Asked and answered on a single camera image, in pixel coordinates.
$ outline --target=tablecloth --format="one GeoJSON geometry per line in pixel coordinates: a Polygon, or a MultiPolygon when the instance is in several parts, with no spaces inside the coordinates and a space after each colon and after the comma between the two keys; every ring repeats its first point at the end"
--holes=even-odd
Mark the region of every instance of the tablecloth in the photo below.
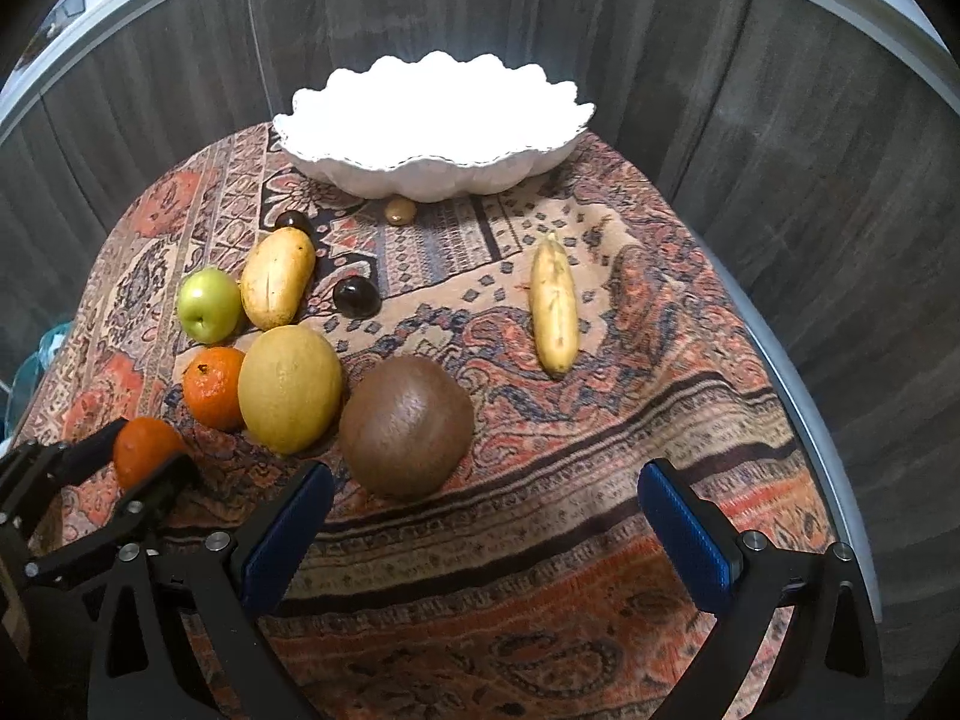
{"type": "MultiPolygon", "coordinates": [[[[548,175],[421,206],[413,225],[387,225],[382,207],[306,179],[269,124],[187,159],[107,238],[20,438],[77,440],[120,415],[175,424],[203,485],[163,528],[170,548],[236,527],[299,464],[328,463],[333,510],[261,625],[331,717],[648,717],[713,618],[693,607],[637,507],[645,461],[668,458],[738,528],[776,544],[822,551],[832,536],[728,295],[656,189],[592,134],[548,175]],[[185,408],[179,377],[198,346],[176,321],[179,284],[206,265],[239,276],[289,209],[309,215],[318,241],[296,322],[328,337],[349,381],[419,354],[472,398],[472,450],[426,501],[364,493],[335,436],[281,459],[185,408]],[[562,381],[541,371],[527,311],[532,250],[548,230],[580,294],[582,351],[562,381]],[[374,319],[332,307],[349,274],[378,284],[374,319]]],[[[116,498],[109,468],[67,490],[61,537],[103,524],[116,498]]],[[[755,701],[785,620],[730,717],[755,701]]],[[[240,716],[202,627],[186,624],[218,701],[240,716]]]]}

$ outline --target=orange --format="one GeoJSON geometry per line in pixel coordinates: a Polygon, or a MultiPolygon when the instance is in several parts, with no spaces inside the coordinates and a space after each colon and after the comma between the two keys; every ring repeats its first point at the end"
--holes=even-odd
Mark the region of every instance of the orange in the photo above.
{"type": "Polygon", "coordinates": [[[186,452],[184,440],[162,419],[152,416],[131,419],[113,442],[117,484],[122,490],[129,490],[179,452],[186,452]]]}
{"type": "Polygon", "coordinates": [[[244,354],[229,346],[204,349],[184,372],[184,402],[200,424],[218,430],[243,425],[237,380],[244,354]]]}

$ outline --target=apple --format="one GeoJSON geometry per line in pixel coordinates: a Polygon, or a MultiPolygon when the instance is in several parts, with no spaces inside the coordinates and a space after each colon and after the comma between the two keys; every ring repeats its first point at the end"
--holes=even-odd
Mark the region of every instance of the apple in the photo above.
{"type": "Polygon", "coordinates": [[[176,297],[176,315],[184,333],[200,343],[217,343],[227,338],[242,314],[236,281],[213,266],[184,281],[176,297]]]}

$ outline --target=wood panel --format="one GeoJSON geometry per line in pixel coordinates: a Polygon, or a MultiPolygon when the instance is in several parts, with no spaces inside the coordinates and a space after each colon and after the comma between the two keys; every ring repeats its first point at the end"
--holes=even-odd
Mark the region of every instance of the wood panel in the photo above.
{"type": "Polygon", "coordinates": [[[495,53],[530,61],[539,0],[250,0],[275,112],[304,86],[322,89],[339,67],[367,70],[383,55],[416,61],[495,53]]]}
{"type": "Polygon", "coordinates": [[[671,199],[749,0],[542,0],[535,60],[597,103],[590,125],[671,199]]]}
{"type": "Polygon", "coordinates": [[[246,0],[168,0],[44,96],[80,187],[111,228],[152,181],[270,115],[246,0]]]}
{"type": "Polygon", "coordinates": [[[784,344],[850,476],[888,702],[960,637],[960,121],[804,0],[754,0],[674,199],[784,344]]]}
{"type": "Polygon", "coordinates": [[[103,225],[35,104],[0,145],[0,379],[40,336],[70,319],[100,250],[103,225]]]}

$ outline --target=bowl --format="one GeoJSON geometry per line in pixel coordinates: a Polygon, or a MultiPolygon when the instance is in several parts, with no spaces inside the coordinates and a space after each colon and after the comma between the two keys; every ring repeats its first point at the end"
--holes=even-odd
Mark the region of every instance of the bowl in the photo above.
{"type": "Polygon", "coordinates": [[[495,194],[570,155],[593,115],[572,81],[497,57],[419,62],[383,56],[366,73],[339,69],[325,89],[299,89],[274,117],[280,147],[310,178],[363,199],[438,202],[495,194]]]}

